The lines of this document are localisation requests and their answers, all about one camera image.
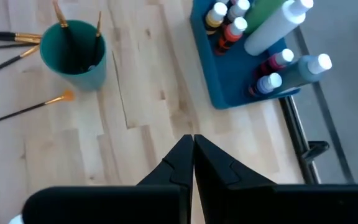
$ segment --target green paint bottle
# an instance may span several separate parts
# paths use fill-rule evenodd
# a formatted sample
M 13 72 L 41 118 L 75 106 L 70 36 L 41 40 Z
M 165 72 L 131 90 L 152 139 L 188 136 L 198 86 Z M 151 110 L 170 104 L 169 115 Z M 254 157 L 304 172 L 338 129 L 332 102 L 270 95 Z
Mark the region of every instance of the green paint bottle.
M 285 1 L 286 0 L 255 0 L 245 17 L 248 22 L 248 28 L 245 33 L 253 33 L 276 9 L 282 6 Z

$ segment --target yellow paint bottle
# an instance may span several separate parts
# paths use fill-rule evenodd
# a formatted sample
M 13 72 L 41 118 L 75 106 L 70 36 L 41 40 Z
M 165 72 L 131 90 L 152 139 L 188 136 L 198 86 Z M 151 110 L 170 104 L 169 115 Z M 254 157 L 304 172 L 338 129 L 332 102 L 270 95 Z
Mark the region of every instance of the yellow paint bottle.
M 227 6 L 217 2 L 205 17 L 205 29 L 208 35 L 214 34 L 221 26 L 224 16 L 227 13 Z

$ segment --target red paint bottle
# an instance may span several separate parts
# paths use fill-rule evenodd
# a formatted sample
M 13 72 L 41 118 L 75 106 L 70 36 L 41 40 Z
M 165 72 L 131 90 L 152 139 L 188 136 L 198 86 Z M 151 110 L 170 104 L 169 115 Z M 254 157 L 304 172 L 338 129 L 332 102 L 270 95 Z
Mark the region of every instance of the red paint bottle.
M 215 47 L 217 55 L 224 55 L 236 41 L 242 37 L 242 33 L 247 28 L 247 21 L 242 17 L 237 17 L 232 24 L 224 30 Z
M 254 71 L 256 79 L 285 68 L 293 60 L 293 52 L 290 49 L 284 49 L 262 62 Z

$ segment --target wood grain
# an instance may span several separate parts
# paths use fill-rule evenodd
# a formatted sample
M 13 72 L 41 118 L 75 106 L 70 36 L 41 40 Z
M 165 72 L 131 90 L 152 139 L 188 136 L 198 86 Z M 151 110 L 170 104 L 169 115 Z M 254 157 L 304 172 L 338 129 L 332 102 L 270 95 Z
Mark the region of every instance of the wood grain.
M 68 19 L 102 10 L 108 76 L 97 93 L 0 122 L 0 223 L 52 185 L 134 185 L 184 134 L 203 134 L 276 182 L 302 182 L 277 101 L 215 110 L 190 28 L 190 0 L 61 0 Z M 0 0 L 0 30 L 43 33 L 52 1 Z M 0 50 L 0 63 L 23 49 Z M 71 85 L 34 54 L 0 71 L 0 116 Z M 193 223 L 203 223 L 198 191 Z

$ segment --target white bottle cap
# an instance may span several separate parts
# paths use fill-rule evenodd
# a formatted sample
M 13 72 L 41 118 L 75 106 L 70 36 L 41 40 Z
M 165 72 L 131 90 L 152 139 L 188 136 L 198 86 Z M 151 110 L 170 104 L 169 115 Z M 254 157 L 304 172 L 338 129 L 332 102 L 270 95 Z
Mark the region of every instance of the white bottle cap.
M 18 215 L 16 217 L 14 217 L 9 224 L 23 224 L 23 219 L 22 219 L 22 215 Z
M 265 87 L 269 90 L 274 90 L 278 88 L 283 83 L 281 76 L 278 73 L 272 73 L 268 76 L 267 81 L 265 82 Z
M 232 16 L 243 17 L 249 9 L 249 6 L 248 0 L 238 0 L 238 2 L 230 8 Z
M 275 56 L 275 61 L 279 65 L 286 65 L 292 62 L 294 58 L 293 52 L 290 49 L 284 49 L 282 52 L 277 53 Z
M 289 7 L 288 10 L 294 16 L 300 16 L 307 12 L 313 7 L 313 0 L 295 0 Z
M 211 19 L 213 21 L 222 21 L 226 13 L 227 6 L 221 2 L 217 2 L 211 10 Z
M 333 63 L 328 54 L 321 54 L 308 62 L 308 69 L 311 73 L 317 75 L 333 67 Z
M 216 0 L 216 2 L 222 2 L 224 4 L 227 4 L 230 0 Z
M 232 35 L 240 35 L 247 28 L 248 23 L 243 17 L 237 17 L 233 23 L 230 24 L 230 31 Z

